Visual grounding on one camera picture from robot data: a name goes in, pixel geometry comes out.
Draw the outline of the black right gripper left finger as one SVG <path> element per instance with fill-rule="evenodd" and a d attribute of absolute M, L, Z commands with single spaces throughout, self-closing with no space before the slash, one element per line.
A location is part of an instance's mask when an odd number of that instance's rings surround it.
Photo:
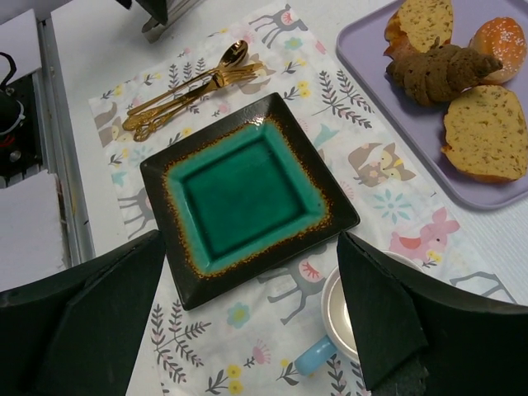
<path fill-rule="evenodd" d="M 3 395 L 124 395 L 165 258 L 152 230 L 1 293 Z"/>

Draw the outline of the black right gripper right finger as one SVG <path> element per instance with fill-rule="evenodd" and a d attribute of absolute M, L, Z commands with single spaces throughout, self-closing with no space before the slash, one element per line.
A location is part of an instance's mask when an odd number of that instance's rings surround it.
<path fill-rule="evenodd" d="M 526 394 L 526 307 L 448 285 L 351 233 L 337 258 L 373 395 Z"/>

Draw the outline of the brown chocolate croissant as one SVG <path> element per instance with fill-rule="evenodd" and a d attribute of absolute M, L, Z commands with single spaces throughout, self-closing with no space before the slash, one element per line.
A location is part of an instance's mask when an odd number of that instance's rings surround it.
<path fill-rule="evenodd" d="M 435 42 L 425 53 L 392 61 L 386 73 L 418 105 L 433 106 L 453 101 L 502 67 L 502 61 L 491 54 Z"/>

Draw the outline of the sliced bread loaf near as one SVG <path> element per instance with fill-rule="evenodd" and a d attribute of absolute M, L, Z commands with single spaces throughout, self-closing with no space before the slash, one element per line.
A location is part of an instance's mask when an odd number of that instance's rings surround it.
<path fill-rule="evenodd" d="M 461 173 L 485 183 L 515 182 L 527 174 L 527 126 L 517 95 L 482 85 L 453 100 L 443 120 L 441 152 Z"/>

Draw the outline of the sliced bread loaf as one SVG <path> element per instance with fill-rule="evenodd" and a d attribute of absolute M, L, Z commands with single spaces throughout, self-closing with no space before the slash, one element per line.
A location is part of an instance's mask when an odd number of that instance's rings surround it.
<path fill-rule="evenodd" d="M 527 126 L 517 95 L 482 85 L 453 100 L 443 120 L 441 152 L 461 173 L 485 183 L 515 182 L 527 174 Z"/>
<path fill-rule="evenodd" d="M 425 53 L 434 44 L 449 44 L 453 35 L 451 1 L 407 0 L 389 18 L 384 38 L 389 43 L 385 56 L 399 59 Z"/>

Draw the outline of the sliced bread loaf far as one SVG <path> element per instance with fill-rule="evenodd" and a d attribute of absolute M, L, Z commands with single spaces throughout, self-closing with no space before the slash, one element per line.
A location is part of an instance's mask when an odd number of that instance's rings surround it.
<path fill-rule="evenodd" d="M 399 59 L 425 53 L 434 44 L 449 44 L 453 35 L 451 1 L 407 0 L 389 18 L 384 38 L 389 43 L 385 56 Z"/>

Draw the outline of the blue and white mug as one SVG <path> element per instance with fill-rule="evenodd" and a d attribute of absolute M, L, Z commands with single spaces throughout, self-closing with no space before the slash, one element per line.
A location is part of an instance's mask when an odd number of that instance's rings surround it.
<path fill-rule="evenodd" d="M 359 361 L 338 267 L 332 270 L 323 286 L 321 313 L 326 335 L 294 361 L 295 369 L 304 376 L 315 373 L 338 351 Z"/>

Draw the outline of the gold knife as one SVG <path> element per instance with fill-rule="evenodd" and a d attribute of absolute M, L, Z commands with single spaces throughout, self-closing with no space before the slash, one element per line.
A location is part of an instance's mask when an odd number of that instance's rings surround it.
<path fill-rule="evenodd" d="M 206 94 L 214 86 L 215 82 L 211 79 L 202 87 L 198 87 L 166 105 L 161 105 L 153 110 L 146 111 L 145 114 L 141 115 L 139 120 L 134 123 L 133 140 L 135 142 L 144 142 L 151 134 L 156 132 L 173 118 L 173 116 L 184 110 L 200 96 Z"/>

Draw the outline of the green square ceramic plate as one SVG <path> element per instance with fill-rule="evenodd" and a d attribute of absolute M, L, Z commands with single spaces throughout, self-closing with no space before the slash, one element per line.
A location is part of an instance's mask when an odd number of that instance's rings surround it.
<path fill-rule="evenodd" d="M 161 150 L 139 169 L 185 310 L 360 223 L 278 93 Z"/>

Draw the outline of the gold fork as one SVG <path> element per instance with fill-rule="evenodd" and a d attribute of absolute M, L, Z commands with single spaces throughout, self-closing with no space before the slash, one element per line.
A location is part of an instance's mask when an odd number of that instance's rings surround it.
<path fill-rule="evenodd" d="M 231 83 L 241 80 L 255 78 L 256 71 L 264 67 L 262 62 L 248 64 L 240 68 L 231 68 L 221 71 L 215 71 L 211 79 L 204 85 L 193 89 L 185 95 L 174 99 L 167 104 L 156 106 L 153 109 L 141 111 L 138 115 L 129 116 L 122 124 L 123 129 L 127 131 L 135 130 L 137 127 L 146 124 L 149 121 L 155 120 L 161 114 L 169 110 L 176 110 L 177 108 L 185 108 L 193 103 L 198 98 L 217 91 L 221 88 L 227 87 Z"/>

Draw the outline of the lavender serving tray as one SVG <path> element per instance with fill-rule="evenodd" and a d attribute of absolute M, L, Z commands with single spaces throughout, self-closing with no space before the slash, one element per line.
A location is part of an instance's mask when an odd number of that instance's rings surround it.
<path fill-rule="evenodd" d="M 419 106 L 391 84 L 385 72 L 391 59 L 383 55 L 388 47 L 384 29 L 402 3 L 389 1 L 342 29 L 337 36 L 337 57 L 452 198 L 478 210 L 497 210 L 527 198 L 527 176 L 505 184 L 486 184 L 458 172 L 441 152 L 447 106 Z M 527 39 L 527 1 L 452 1 L 452 5 L 451 41 L 456 45 L 467 45 L 477 29 L 494 17 L 516 20 Z M 527 59 L 505 86 L 517 95 L 527 121 Z"/>

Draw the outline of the sesame seed bun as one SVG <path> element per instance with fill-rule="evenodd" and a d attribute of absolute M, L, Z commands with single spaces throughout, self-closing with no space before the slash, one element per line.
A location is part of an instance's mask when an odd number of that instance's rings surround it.
<path fill-rule="evenodd" d="M 469 41 L 469 47 L 502 62 L 502 69 L 488 75 L 483 80 L 485 84 L 501 85 L 512 80 L 521 71 L 527 56 L 524 31 L 510 17 L 485 22 Z"/>

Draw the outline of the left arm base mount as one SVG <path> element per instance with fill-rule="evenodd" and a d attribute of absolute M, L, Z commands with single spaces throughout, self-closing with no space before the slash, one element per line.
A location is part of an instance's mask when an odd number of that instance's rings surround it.
<path fill-rule="evenodd" d="M 1 73 L 1 187 L 6 188 L 43 163 L 33 78 L 14 80 L 14 58 L 1 53 L 8 70 Z"/>

